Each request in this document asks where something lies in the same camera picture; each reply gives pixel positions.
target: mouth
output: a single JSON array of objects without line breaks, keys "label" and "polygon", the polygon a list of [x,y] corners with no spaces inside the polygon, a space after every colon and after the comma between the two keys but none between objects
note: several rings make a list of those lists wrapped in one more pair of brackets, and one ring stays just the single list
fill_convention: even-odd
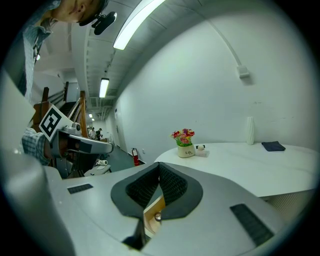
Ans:
[{"label": "mouth", "polygon": [[69,13],[69,15],[74,14],[75,12],[77,12],[77,10],[78,10],[78,0],[75,0],[74,7],[73,7],[72,11]]}]

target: fluorescent light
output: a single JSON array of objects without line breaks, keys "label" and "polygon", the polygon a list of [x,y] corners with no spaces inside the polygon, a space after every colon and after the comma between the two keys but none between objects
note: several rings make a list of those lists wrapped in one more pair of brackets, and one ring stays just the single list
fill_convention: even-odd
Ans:
[{"label": "fluorescent light", "polygon": [[124,23],[113,47],[124,50],[142,22],[164,1],[165,0],[142,0]]},{"label": "fluorescent light", "polygon": [[108,78],[101,78],[101,84],[100,84],[100,98],[106,97],[107,89],[109,85],[109,79]]}]

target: white table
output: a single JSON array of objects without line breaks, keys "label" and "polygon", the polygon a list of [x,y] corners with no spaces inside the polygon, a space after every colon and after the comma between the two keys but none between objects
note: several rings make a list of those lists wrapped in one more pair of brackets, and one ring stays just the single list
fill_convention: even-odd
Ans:
[{"label": "white table", "polygon": [[312,190],[316,187],[319,153],[304,147],[283,145],[285,151],[268,152],[256,143],[204,144],[208,157],[178,157],[178,149],[164,152],[155,161],[219,175],[239,184],[257,197]]}]

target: plaid shirt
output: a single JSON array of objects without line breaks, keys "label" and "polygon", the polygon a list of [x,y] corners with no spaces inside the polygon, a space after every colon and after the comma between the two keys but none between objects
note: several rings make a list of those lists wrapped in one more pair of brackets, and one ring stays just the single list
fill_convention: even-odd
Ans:
[{"label": "plaid shirt", "polygon": [[[34,45],[39,47],[42,42],[52,33],[50,30],[50,21],[45,20],[41,26],[34,26],[42,16],[49,10],[59,7],[61,0],[46,1],[26,22],[15,41],[23,39],[24,46],[24,69],[19,84],[19,91],[27,100],[31,100],[31,89],[34,77],[35,51]],[[46,137],[43,133],[37,133],[32,128],[27,128],[23,134],[20,144],[20,152],[35,157],[42,165],[48,165],[50,160],[45,158],[45,142]]]}]

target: person in black shirt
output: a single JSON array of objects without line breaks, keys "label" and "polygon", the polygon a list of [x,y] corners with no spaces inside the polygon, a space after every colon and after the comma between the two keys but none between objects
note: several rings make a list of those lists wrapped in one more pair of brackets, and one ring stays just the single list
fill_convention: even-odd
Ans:
[{"label": "person in black shirt", "polygon": [[102,134],[101,134],[101,131],[102,131],[102,129],[100,128],[99,130],[97,130],[95,133],[96,133],[96,138],[97,138],[97,140],[98,141],[100,141],[100,138],[103,136]]}]

